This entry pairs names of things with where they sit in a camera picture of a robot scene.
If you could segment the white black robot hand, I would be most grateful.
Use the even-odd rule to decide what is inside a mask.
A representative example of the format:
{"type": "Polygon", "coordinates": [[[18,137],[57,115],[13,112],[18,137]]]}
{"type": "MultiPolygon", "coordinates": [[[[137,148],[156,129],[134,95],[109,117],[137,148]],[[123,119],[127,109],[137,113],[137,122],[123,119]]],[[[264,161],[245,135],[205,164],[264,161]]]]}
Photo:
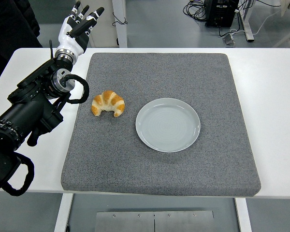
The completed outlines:
{"type": "Polygon", "coordinates": [[[75,3],[69,16],[64,19],[58,36],[58,50],[69,50],[76,56],[85,53],[90,33],[104,12],[104,8],[100,7],[86,15],[89,6],[79,11],[80,4],[80,1],[75,3]]]}

